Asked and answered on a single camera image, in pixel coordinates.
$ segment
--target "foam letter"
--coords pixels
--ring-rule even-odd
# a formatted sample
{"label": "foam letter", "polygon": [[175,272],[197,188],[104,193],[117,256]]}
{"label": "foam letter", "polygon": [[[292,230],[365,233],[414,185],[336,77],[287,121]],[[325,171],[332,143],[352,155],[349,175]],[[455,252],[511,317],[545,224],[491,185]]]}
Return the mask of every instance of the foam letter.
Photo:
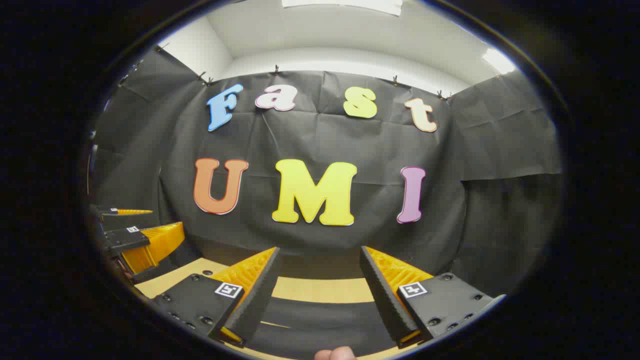
{"label": "foam letter", "polygon": [[231,114],[227,113],[226,108],[233,110],[236,107],[237,98],[235,94],[241,92],[242,89],[242,85],[236,84],[207,101],[207,105],[211,109],[209,131],[214,131],[231,120]]}
{"label": "foam letter", "polygon": [[344,111],[348,115],[370,119],[378,112],[378,107],[373,102],[376,94],[371,89],[352,86],[344,92],[344,97],[347,98],[344,102]]}
{"label": "foam letter", "polygon": [[277,222],[297,222],[298,214],[293,210],[294,198],[306,222],[316,218],[326,200],[320,223],[324,225],[351,225],[353,215],[349,212],[351,179],[358,172],[353,164],[332,163],[316,186],[307,166],[301,160],[280,160],[276,169],[281,173],[280,201],[272,218]]}
{"label": "foam letter", "polygon": [[404,203],[397,220],[400,224],[418,221],[422,216],[418,210],[420,189],[422,188],[422,178],[426,173],[424,169],[419,167],[406,167],[400,170],[400,174],[404,177]]}
{"label": "foam letter", "polygon": [[221,200],[216,200],[211,197],[211,181],[213,180],[213,171],[217,169],[219,164],[216,159],[198,159],[196,161],[193,200],[202,211],[224,215],[236,207],[242,172],[249,167],[249,163],[243,160],[228,160],[225,163],[225,168],[229,171],[227,190]]}
{"label": "foam letter", "polygon": [[291,85],[269,86],[264,89],[264,92],[266,94],[258,96],[255,100],[255,105],[259,108],[275,108],[278,111],[289,111],[296,105],[293,99],[298,94],[298,89]]}
{"label": "foam letter", "polygon": [[425,105],[422,99],[412,99],[405,102],[404,105],[411,109],[411,116],[413,117],[415,127],[427,133],[432,133],[438,129],[436,123],[430,122],[427,118],[427,112],[432,112],[433,109],[429,105]]}

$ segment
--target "ceiling light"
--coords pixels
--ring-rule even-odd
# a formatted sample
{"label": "ceiling light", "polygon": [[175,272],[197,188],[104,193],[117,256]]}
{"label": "ceiling light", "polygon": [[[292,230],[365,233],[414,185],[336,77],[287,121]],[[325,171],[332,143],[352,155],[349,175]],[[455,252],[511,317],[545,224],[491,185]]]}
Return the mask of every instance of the ceiling light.
{"label": "ceiling light", "polygon": [[487,50],[486,53],[482,55],[482,58],[491,64],[492,67],[495,67],[501,74],[506,74],[516,69],[511,60],[496,49]]}
{"label": "ceiling light", "polygon": [[293,6],[304,5],[345,5],[400,16],[402,2],[403,0],[282,0],[282,7],[291,8]]}

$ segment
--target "ceiling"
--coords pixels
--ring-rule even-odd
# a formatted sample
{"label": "ceiling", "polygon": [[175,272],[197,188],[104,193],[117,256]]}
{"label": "ceiling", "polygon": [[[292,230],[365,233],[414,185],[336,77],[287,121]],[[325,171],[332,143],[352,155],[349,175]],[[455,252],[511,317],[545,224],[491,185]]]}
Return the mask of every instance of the ceiling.
{"label": "ceiling", "polygon": [[482,59],[490,47],[419,0],[399,17],[350,6],[283,8],[281,0],[246,0],[208,16],[234,58],[297,47],[345,47],[409,60],[469,84],[495,76]]}

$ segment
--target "letter m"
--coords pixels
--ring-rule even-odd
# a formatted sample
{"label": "letter m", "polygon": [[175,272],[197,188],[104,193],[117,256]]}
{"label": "letter m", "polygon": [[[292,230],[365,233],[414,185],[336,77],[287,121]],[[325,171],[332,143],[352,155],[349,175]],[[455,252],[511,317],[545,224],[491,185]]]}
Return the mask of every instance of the letter m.
{"label": "letter m", "polygon": [[297,222],[298,214],[293,209],[294,199],[306,222],[313,222],[326,201],[320,223],[324,225],[351,225],[353,215],[349,212],[351,179],[358,172],[353,164],[332,163],[316,185],[301,160],[280,160],[276,163],[280,172],[280,201],[273,212],[277,222]]}

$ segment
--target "white wall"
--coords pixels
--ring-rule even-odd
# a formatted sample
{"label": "white wall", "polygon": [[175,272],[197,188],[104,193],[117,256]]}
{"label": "white wall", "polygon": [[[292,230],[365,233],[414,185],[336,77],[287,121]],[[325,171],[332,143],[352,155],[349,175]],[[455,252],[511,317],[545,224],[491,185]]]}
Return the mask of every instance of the white wall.
{"label": "white wall", "polygon": [[231,63],[231,55],[218,34],[213,30],[207,17],[188,24],[158,45],[165,46],[164,50],[187,65],[196,74],[207,73],[202,77],[215,80]]}
{"label": "white wall", "polygon": [[280,71],[325,70],[348,72],[393,80],[436,94],[449,96],[468,88],[468,84],[452,75],[397,56],[356,49],[333,47],[307,47],[286,49],[242,56],[234,59],[220,78],[230,78],[259,72],[273,72],[275,64]]}

